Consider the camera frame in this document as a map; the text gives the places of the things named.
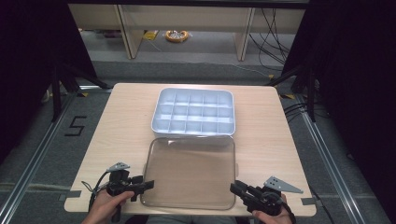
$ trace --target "person's right hand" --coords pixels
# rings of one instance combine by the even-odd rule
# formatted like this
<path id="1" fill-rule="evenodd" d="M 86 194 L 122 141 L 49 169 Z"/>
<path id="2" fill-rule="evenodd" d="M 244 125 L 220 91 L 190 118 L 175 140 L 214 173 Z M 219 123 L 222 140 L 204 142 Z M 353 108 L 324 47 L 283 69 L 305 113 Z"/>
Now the person's right hand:
<path id="1" fill-rule="evenodd" d="M 286 203 L 286 196 L 282 194 L 283 202 Z M 291 224 L 291 219 L 289 216 L 289 212 L 282 206 L 280 210 L 280 214 L 276 217 L 269 216 L 262 211 L 254 210 L 252 215 L 258 218 L 265 224 Z"/>

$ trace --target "person's left hand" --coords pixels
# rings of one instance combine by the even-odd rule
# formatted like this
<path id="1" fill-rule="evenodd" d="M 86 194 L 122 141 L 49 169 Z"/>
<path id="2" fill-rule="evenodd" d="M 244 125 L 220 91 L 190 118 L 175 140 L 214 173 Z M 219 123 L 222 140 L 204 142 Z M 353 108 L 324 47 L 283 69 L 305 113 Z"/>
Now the person's left hand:
<path id="1" fill-rule="evenodd" d="M 106 224 L 117 212 L 117 205 L 123 206 L 127 199 L 134 196 L 133 191 L 125 191 L 112 197 L 105 190 L 99 191 L 90 213 L 82 221 L 82 224 Z"/>

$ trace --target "metal bracket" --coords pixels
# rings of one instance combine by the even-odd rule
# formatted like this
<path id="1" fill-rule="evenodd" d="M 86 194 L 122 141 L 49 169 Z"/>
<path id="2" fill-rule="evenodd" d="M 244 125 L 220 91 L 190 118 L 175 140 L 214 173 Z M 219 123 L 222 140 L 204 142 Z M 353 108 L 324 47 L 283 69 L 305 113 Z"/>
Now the metal bracket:
<path id="1" fill-rule="evenodd" d="M 279 191 L 293 192 L 293 193 L 304 193 L 301 189 L 297 189 L 293 185 L 286 183 L 274 176 L 271 176 L 264 182 L 264 186 L 270 189 L 276 189 Z"/>
<path id="2" fill-rule="evenodd" d="M 116 164 L 114 164 L 113 166 L 109 167 L 107 169 L 108 172 L 113 172 L 113 171 L 118 171 L 118 170 L 125 170 L 130 168 L 131 166 L 119 161 Z"/>

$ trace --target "compartment box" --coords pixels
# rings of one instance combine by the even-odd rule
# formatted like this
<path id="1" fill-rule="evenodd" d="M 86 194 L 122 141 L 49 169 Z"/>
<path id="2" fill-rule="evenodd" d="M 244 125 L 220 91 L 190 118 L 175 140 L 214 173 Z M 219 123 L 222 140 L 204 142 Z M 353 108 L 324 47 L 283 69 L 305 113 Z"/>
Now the compartment box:
<path id="1" fill-rule="evenodd" d="M 166 88 L 151 122 L 156 137 L 233 135 L 235 116 L 229 91 Z"/>

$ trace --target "hand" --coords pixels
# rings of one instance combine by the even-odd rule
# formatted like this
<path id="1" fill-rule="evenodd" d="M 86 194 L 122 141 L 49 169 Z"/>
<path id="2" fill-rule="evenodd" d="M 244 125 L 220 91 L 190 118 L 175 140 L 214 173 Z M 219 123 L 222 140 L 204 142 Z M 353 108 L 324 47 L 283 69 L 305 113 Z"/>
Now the hand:
<path id="1" fill-rule="evenodd" d="M 133 191 L 125 191 L 112 197 L 105 190 L 99 191 L 90 213 L 82 221 L 82 224 L 106 224 L 117 212 L 117 205 L 123 206 L 126 200 L 134 196 Z"/>
<path id="2" fill-rule="evenodd" d="M 286 196 L 282 194 L 283 202 L 286 203 Z M 281 207 L 280 214 L 276 217 L 269 216 L 262 211 L 254 210 L 252 215 L 258 218 L 265 224 L 291 224 L 291 219 L 289 217 L 289 212 L 286 211 L 285 207 Z"/>

